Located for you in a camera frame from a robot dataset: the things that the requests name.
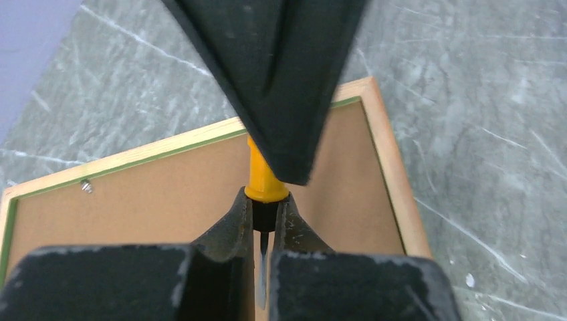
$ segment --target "gray marble surface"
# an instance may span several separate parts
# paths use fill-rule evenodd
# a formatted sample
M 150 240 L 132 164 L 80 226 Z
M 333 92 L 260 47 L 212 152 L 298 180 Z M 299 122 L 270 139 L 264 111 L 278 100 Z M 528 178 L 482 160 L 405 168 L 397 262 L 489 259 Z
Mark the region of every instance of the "gray marble surface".
M 374 0 L 375 76 L 466 320 L 567 320 L 567 2 Z M 0 147 L 0 189 L 234 116 L 155 0 L 87 0 Z

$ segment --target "yellow screwdriver handle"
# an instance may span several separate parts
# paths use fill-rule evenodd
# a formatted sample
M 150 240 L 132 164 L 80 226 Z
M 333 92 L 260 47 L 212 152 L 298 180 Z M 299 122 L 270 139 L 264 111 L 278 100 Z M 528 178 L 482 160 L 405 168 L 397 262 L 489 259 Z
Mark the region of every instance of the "yellow screwdriver handle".
M 275 177 L 250 135 L 248 135 L 248 146 L 250 146 L 250 182 L 244 188 L 246 196 L 262 203 L 285 199 L 290 191 Z

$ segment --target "wooden frame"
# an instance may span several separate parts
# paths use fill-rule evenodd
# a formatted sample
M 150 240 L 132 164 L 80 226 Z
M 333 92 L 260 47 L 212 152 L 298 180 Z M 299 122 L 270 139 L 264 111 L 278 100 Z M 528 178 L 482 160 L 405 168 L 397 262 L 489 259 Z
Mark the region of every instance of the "wooden frame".
M 411 256 L 431 257 L 427 236 L 413 199 L 411 186 L 378 84 L 374 78 L 369 77 L 341 85 L 337 88 L 333 101 L 333 106 L 343 106 L 353 101 L 362 102 L 405 253 Z M 3 283 L 7 271 L 17 202 L 20 198 L 79 183 L 83 179 L 120 171 L 154 159 L 231 138 L 244 132 L 244 126 L 237 117 L 234 117 L 8 187 L 4 190 L 0 204 L 0 284 Z

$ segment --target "brown board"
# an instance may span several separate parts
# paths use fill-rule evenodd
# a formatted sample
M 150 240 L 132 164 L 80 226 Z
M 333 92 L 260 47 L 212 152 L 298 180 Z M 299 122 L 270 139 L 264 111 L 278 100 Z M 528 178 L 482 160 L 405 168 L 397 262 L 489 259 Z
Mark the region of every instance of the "brown board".
M 430 257 L 375 81 L 342 85 L 336 97 L 310 184 L 289 186 L 300 214 L 337 251 Z M 11 187 L 0 208 L 3 264 L 9 273 L 44 245 L 192 241 L 248 177 L 245 132 L 226 120 Z
M 360 102 L 337 108 L 307 187 L 304 219 L 338 251 L 403 254 Z M 192 241 L 221 218 L 249 176 L 246 135 L 18 202 L 9 267 L 43 245 Z

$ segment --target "small screw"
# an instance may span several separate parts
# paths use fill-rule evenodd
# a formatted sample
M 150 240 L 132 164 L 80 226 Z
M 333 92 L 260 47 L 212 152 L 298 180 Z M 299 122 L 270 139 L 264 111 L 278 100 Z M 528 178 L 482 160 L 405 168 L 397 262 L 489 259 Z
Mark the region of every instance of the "small screw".
M 81 189 L 87 193 L 92 193 L 92 184 L 88 179 L 84 179 L 81 181 Z

